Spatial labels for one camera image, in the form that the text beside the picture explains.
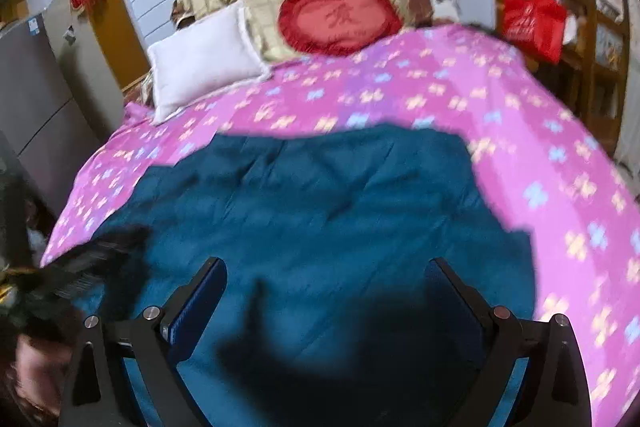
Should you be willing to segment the person's left hand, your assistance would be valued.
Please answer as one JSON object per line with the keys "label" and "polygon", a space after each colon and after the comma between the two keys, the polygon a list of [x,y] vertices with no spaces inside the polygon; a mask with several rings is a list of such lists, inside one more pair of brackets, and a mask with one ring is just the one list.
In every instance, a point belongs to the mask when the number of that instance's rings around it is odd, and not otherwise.
{"label": "person's left hand", "polygon": [[72,355],[73,349],[64,343],[19,335],[15,351],[17,395],[59,417],[66,367]]}

